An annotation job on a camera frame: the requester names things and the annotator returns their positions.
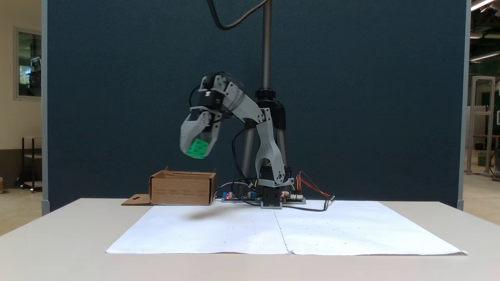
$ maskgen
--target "white paper sheet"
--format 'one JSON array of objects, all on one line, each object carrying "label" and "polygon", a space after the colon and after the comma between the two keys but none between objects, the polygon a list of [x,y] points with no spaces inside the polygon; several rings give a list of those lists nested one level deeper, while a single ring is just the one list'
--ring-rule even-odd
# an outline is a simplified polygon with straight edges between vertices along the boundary
[{"label": "white paper sheet", "polygon": [[[324,201],[307,201],[322,209]],[[298,255],[445,255],[456,247],[376,201],[335,201],[325,212],[275,212],[286,247]]]},{"label": "white paper sheet", "polygon": [[211,206],[154,206],[106,251],[112,254],[221,252],[286,254],[273,210],[217,201]]},{"label": "white paper sheet", "polygon": [[[308,200],[300,207],[322,209],[323,204]],[[335,201],[325,212],[215,201],[211,206],[154,206],[106,252],[351,256],[461,251],[374,201]]]}]

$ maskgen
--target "white table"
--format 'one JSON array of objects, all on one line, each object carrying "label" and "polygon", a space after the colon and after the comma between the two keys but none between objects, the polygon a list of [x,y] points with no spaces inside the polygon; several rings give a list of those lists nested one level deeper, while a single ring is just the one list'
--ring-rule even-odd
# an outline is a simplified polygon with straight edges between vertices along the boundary
[{"label": "white table", "polygon": [[151,208],[123,201],[80,199],[0,236],[0,280],[500,280],[500,226],[438,202],[382,203],[468,256],[107,254]]}]

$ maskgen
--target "cardboard box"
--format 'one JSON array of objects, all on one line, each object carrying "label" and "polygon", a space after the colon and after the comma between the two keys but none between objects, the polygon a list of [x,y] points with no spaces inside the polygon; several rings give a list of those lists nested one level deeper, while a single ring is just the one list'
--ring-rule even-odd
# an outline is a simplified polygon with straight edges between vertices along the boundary
[{"label": "cardboard box", "polygon": [[171,171],[169,167],[149,177],[149,194],[136,194],[122,205],[208,206],[214,200],[217,170]]}]

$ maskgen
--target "orange wire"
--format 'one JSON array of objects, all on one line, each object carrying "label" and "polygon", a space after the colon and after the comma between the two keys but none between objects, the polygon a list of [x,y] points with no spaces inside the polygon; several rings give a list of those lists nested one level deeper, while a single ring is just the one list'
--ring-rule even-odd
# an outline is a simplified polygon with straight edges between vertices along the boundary
[{"label": "orange wire", "polygon": [[[312,184],[311,184],[311,183],[309,183],[309,182],[307,182],[307,181],[306,181],[306,180],[305,180],[305,179],[301,176],[301,173],[302,173],[302,174],[304,174],[304,175],[307,177],[307,179],[308,179],[309,181],[311,181],[311,183],[312,183]],[[315,183],[311,180],[311,178],[310,178],[310,177],[309,177],[309,176],[308,176],[305,172],[300,171],[300,172],[298,173],[298,175],[297,175],[297,186],[299,187],[299,189],[298,189],[298,190],[302,190],[302,183],[305,183],[308,187],[310,187],[311,189],[313,189],[313,190],[315,190],[315,191],[317,191],[317,192],[319,192],[319,193],[323,194],[323,195],[324,195],[324,196],[326,196],[326,197],[331,197],[329,194],[327,194],[327,193],[325,193],[325,192],[321,191],[321,190],[318,188],[318,186],[317,186],[317,185],[316,185],[316,184],[315,184]]]}]

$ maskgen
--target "led light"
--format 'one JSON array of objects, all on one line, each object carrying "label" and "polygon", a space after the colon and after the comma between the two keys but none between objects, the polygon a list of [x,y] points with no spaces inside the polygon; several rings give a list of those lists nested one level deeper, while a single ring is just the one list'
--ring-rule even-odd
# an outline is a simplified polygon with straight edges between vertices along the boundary
[{"label": "led light", "polygon": [[500,55],[500,51],[496,51],[496,52],[492,52],[492,53],[488,53],[488,54],[484,54],[484,55],[480,55],[480,56],[475,56],[475,57],[469,59],[469,61],[475,62],[475,61],[479,61],[479,60],[486,59],[486,58],[491,58],[491,57],[498,56],[498,55]]},{"label": "led light", "polygon": [[486,5],[486,4],[489,4],[491,2],[493,2],[494,0],[477,0],[477,1],[474,1],[472,3],[472,6],[470,7],[470,11],[474,11],[474,10],[477,10],[479,8],[481,8],[482,6]]}]

